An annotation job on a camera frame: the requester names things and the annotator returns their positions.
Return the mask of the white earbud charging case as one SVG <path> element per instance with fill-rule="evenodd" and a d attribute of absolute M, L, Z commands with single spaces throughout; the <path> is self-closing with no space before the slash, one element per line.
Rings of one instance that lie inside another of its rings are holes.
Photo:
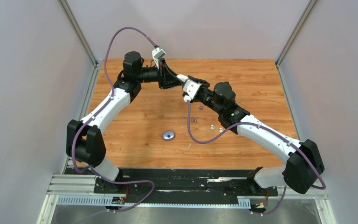
<path fill-rule="evenodd" d="M 185 82 L 187 81 L 187 79 L 188 79 L 188 76 L 185 76 L 185 75 L 183 75 L 183 74 L 178 74 L 178 75 L 176 76 L 176 78 L 177 78 L 178 80 L 180 80 L 181 82 L 185 83 Z"/>

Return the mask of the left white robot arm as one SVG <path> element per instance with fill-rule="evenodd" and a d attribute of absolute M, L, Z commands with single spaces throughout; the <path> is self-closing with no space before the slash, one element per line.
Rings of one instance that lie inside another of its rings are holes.
<path fill-rule="evenodd" d="M 120 168 L 106 156 L 103 133 L 113 119 L 141 91 L 142 83 L 157 82 L 159 88 L 170 89 L 184 86 L 188 77 L 176 74 L 164 59 L 165 52 L 161 48 L 152 51 L 155 66 L 143 66 L 144 59 L 140 53 L 131 51 L 125 54 L 123 69 L 105 99 L 88 115 L 80 120 L 71 120 L 67 125 L 66 154 L 73 162 L 80 161 L 86 170 L 93 171 L 101 179 L 106 180 L 106 187 L 113 193 L 124 188 L 124 180 L 120 176 Z"/>

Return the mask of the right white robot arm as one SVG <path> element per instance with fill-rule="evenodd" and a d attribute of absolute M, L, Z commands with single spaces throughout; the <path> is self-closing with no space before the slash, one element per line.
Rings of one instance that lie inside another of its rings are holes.
<path fill-rule="evenodd" d="M 189 78 L 183 86 L 184 101 L 188 104 L 201 102 L 218 114 L 218 121 L 224 127 L 222 133 L 233 133 L 246 137 L 277 156 L 282 166 L 273 168 L 258 167 L 248 177 L 248 190 L 254 195 L 261 194 L 269 187 L 290 187 L 299 194 L 310 188 L 325 189 L 321 178 L 324 164 L 317 144 L 284 135 L 262 123 L 249 111 L 235 102 L 229 82 L 220 82 L 210 90 L 204 80 Z"/>

